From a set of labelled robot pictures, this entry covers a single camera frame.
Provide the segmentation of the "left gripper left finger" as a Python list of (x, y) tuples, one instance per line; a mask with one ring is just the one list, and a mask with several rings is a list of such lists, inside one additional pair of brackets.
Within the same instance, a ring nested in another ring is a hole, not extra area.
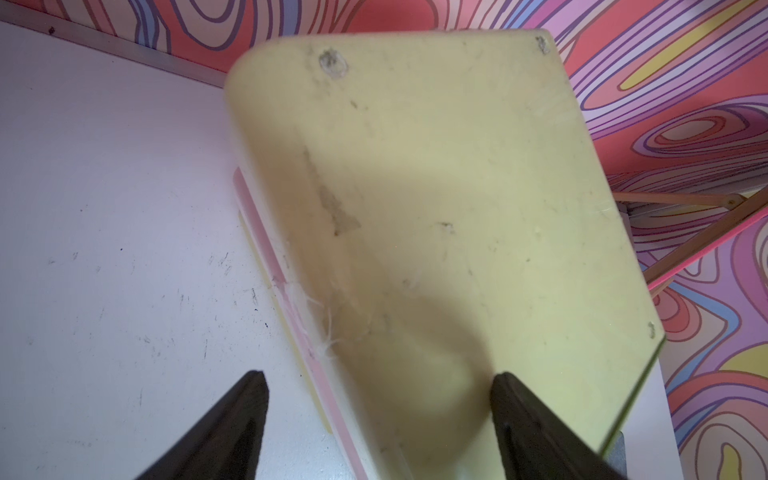
[(251, 370), (141, 479), (254, 479), (269, 405), (265, 375)]

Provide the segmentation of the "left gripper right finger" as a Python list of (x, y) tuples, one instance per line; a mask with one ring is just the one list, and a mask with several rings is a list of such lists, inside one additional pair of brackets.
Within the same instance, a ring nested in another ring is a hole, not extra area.
[(515, 375), (494, 376), (492, 420), (507, 479), (620, 479)]

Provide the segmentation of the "yellow green drawer cabinet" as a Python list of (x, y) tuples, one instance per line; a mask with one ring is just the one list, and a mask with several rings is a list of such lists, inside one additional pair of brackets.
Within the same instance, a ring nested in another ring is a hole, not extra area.
[(355, 478), (503, 478), (503, 373), (607, 452), (664, 333), (549, 32), (282, 37), (224, 92), (244, 219)]

